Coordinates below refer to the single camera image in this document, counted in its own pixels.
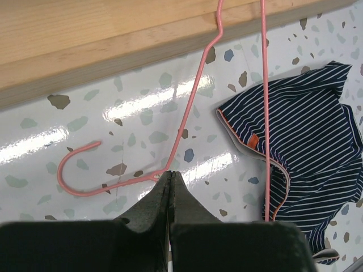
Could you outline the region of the navy striped underwear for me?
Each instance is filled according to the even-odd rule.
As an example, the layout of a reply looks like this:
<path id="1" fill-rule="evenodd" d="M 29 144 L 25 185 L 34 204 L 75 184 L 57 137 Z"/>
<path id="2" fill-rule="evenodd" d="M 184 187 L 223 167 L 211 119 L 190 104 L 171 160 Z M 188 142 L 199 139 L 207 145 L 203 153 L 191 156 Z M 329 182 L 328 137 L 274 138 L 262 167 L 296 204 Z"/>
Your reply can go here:
<path id="1" fill-rule="evenodd" d="M 351 66 L 331 61 L 303 74 L 241 92 L 217 108 L 238 150 L 270 162 L 262 217 L 295 224 L 316 263 L 339 259 L 325 245 L 336 214 L 362 196 L 362 136 L 340 102 Z"/>

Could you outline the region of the pink wire hanger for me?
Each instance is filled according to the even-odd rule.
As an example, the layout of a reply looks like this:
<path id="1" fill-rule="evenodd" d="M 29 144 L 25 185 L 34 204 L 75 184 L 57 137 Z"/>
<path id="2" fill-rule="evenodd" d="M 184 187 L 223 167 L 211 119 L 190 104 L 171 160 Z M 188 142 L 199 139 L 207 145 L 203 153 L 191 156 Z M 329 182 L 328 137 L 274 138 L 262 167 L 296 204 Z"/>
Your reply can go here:
<path id="1" fill-rule="evenodd" d="M 154 172 L 152 172 L 149 175 L 146 176 L 141 176 L 141 177 L 136 177 L 133 179 L 128 179 L 124 182 L 118 182 L 114 185 L 111 186 L 106 186 L 104 188 L 100 188 L 100 189 L 96 189 L 90 192 L 82 192 L 82 191 L 77 191 L 74 190 L 73 188 L 71 188 L 70 186 L 68 186 L 66 184 L 66 181 L 63 178 L 63 170 L 65 167 L 65 164 L 67 163 L 67 161 L 69 159 L 71 159 L 71 157 L 81 153 L 81 152 L 85 152 L 87 150 L 90 150 L 92 148 L 98 147 L 101 145 L 100 141 L 96 141 L 94 143 L 90 143 L 86 146 L 80 147 L 70 153 L 68 153 L 60 162 L 58 168 L 57 168 L 57 182 L 59 184 L 60 187 L 62 187 L 62 189 L 73 195 L 73 196 L 77 196 L 77 197 L 90 197 L 90 196 L 95 196 L 97 194 L 100 194 L 102 192 L 106 192 L 108 190 L 112 190 L 112 189 L 116 189 L 119 188 L 121 186 L 126 186 L 126 185 L 133 185 L 133 184 L 137 184 L 139 182 L 144 182 L 144 181 L 154 181 L 157 182 L 159 180 L 159 178 L 161 177 L 161 175 L 165 172 L 168 171 L 172 161 L 176 155 L 176 151 L 178 149 L 179 143 L 181 141 L 182 138 L 182 133 L 183 130 L 185 128 L 185 125 L 187 123 L 187 119 L 188 116 L 190 114 L 195 96 L 197 94 L 197 89 L 199 86 L 199 82 L 202 76 L 202 72 L 205 66 L 205 61 L 206 58 L 208 56 L 209 51 L 211 50 L 211 48 L 213 46 L 216 45 L 216 43 L 218 43 L 220 41 L 220 39 L 223 36 L 224 33 L 224 29 L 223 29 L 223 22 L 222 22 L 222 6 L 223 6 L 223 1 L 219 1 L 218 5 L 217 5 L 217 10 L 216 10 L 216 22 L 217 22 L 217 28 L 218 28 L 218 35 L 205 47 L 203 53 L 202 53 L 202 57 L 200 60 L 200 64 L 199 64 L 199 68 L 197 70 L 196 76 L 195 76 L 195 81 L 193 83 L 193 87 L 188 99 L 188 103 L 186 105 L 185 111 L 184 111 L 184 115 L 183 118 L 181 120 L 180 123 L 180 127 L 177 133 L 177 136 L 175 138 L 175 142 L 173 144 L 172 150 L 170 152 L 170 155 L 168 157 L 168 161 L 165 165 L 164 168 L 160 169 L 160 170 L 156 170 Z M 269 92 L 268 92 L 268 56 L 267 56 L 267 22 L 266 22 L 266 4 L 265 1 L 260 1 L 260 19 L 261 19 L 261 47 L 262 47 L 262 66 L 263 66 L 263 98 L 264 98 L 264 123 L 265 123 L 265 163 L 266 163 L 266 186 L 265 186 L 265 221 L 269 221 L 269 211 L 270 211 L 270 164 L 271 164 L 271 157 L 270 157 L 270 141 L 269 141 Z"/>

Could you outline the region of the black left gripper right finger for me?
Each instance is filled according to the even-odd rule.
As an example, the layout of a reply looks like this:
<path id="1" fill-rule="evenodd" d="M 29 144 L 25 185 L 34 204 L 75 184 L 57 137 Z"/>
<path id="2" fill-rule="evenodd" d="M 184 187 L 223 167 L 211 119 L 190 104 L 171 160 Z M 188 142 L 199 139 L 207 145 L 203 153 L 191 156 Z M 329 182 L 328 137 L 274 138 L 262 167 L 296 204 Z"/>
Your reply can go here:
<path id="1" fill-rule="evenodd" d="M 316 271 L 302 232 L 290 223 L 224 223 L 173 172 L 169 225 L 174 271 Z"/>

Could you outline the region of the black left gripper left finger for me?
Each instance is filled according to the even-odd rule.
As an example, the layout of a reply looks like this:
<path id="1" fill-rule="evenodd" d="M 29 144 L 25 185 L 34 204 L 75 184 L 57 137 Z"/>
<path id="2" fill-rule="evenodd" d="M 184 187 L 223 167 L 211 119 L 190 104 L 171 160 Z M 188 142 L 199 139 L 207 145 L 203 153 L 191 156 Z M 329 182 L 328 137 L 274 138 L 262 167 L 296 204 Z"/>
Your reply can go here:
<path id="1" fill-rule="evenodd" d="M 167 271 L 170 181 L 112 220 L 1 225 L 1 271 Z"/>

